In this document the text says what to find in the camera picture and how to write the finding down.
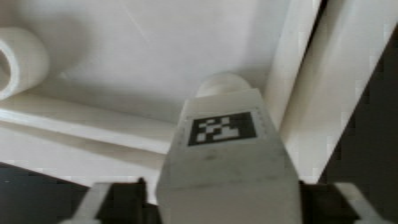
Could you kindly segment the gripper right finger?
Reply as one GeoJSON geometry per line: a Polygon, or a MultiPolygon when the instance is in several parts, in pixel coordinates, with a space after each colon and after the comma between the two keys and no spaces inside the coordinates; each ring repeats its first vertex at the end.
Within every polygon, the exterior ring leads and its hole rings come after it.
{"type": "Polygon", "coordinates": [[[352,183],[300,183],[302,224],[389,224],[352,183]]]}

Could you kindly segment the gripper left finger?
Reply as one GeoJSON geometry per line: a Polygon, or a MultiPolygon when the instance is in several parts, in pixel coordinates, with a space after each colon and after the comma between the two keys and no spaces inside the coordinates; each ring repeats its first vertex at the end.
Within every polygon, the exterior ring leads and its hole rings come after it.
{"type": "Polygon", "coordinates": [[[71,218],[58,224],[160,224],[144,178],[135,182],[96,183],[71,218]]]}

